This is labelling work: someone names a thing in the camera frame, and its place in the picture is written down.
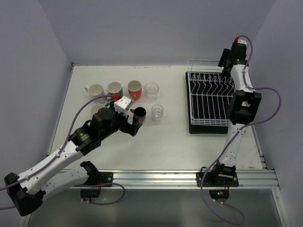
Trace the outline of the brown mug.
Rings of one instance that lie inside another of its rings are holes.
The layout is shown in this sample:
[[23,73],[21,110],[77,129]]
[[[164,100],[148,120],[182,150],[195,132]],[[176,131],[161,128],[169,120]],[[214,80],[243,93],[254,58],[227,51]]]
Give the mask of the brown mug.
[[139,118],[139,122],[143,123],[146,118],[146,110],[143,107],[137,107],[135,109],[130,110],[135,116]]

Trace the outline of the dark blue mug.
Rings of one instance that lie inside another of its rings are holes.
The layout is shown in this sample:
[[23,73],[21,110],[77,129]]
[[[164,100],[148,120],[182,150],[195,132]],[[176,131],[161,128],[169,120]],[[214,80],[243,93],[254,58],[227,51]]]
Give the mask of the dark blue mug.
[[104,104],[95,104],[90,109],[90,115],[93,116],[94,114],[98,113],[100,109],[104,109],[104,108],[107,108],[107,106]]

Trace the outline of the grey-blue mug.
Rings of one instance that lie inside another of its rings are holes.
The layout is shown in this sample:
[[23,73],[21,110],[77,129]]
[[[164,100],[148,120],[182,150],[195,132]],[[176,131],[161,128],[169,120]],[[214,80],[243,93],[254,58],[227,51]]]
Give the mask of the grey-blue mug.
[[123,96],[123,88],[119,82],[111,82],[107,87],[108,95],[113,95],[114,97],[107,97],[107,101],[118,100]]

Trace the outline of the orange mug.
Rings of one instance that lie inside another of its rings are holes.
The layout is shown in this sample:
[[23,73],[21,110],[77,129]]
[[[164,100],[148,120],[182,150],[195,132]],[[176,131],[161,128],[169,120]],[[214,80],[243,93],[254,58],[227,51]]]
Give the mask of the orange mug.
[[140,99],[142,95],[142,84],[141,82],[137,80],[132,80],[128,83],[127,85],[128,93],[130,97],[134,100],[137,101]]

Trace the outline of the clear plastic glass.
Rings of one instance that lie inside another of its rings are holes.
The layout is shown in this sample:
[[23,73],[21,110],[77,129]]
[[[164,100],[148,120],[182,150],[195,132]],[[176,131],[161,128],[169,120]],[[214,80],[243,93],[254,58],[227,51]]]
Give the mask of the clear plastic glass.
[[159,91],[159,86],[156,83],[150,82],[144,86],[144,91],[147,95],[148,101],[155,101],[157,99],[157,94]]

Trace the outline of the white mug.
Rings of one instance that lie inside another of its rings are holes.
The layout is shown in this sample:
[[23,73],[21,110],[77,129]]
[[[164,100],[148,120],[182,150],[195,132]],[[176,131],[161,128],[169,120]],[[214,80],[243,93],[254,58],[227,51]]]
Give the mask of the white mug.
[[[90,95],[90,97],[92,99],[105,95],[104,89],[100,84],[92,84],[90,86],[86,86],[85,90],[87,91],[87,93]],[[98,98],[98,99],[94,100],[94,103],[104,104],[105,101],[106,101],[106,99],[104,97],[102,97],[102,98]]]

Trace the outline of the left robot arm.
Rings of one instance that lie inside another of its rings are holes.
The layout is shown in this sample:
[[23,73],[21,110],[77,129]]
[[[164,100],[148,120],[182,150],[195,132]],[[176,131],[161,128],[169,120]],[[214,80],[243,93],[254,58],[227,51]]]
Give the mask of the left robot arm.
[[100,147],[104,139],[117,131],[135,136],[142,124],[137,115],[133,116],[132,123],[128,123],[128,116],[123,113],[111,108],[100,109],[91,120],[69,135],[56,152],[27,171],[8,174],[4,178],[5,189],[19,214],[33,213],[45,200],[67,188],[99,183],[98,170],[90,161],[84,161],[64,174],[61,171]]

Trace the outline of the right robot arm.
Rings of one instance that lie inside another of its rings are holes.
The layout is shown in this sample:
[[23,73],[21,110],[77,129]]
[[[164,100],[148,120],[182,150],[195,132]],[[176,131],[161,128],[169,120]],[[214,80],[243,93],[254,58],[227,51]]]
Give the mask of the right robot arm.
[[255,119],[262,95],[252,88],[248,72],[247,43],[237,38],[231,49],[224,49],[220,58],[221,75],[232,78],[235,92],[227,107],[228,133],[223,154],[210,172],[211,182],[215,186],[228,186],[236,181],[236,161],[245,126]]

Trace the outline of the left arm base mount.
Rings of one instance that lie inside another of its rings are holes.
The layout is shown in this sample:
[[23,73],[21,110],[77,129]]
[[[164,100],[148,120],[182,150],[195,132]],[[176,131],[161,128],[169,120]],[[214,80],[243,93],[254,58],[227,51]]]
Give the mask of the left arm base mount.
[[[80,166],[84,167],[89,176],[87,181],[84,183],[86,186],[113,182],[113,172],[100,172],[90,161],[84,161],[80,164]],[[89,199],[89,201],[92,201],[92,198],[98,198],[100,193],[100,187],[93,189],[84,188],[80,190],[80,197],[82,199]]]

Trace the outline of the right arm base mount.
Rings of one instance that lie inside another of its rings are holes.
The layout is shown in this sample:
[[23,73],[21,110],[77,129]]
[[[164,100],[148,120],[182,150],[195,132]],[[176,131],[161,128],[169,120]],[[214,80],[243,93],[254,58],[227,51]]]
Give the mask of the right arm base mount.
[[203,187],[222,188],[210,190],[210,197],[215,201],[226,202],[230,196],[230,188],[239,186],[236,167],[228,167],[224,164],[215,164],[212,170],[207,171],[206,169],[207,168],[204,166],[199,172],[196,172],[197,186],[201,186],[202,178],[205,176],[202,183]]

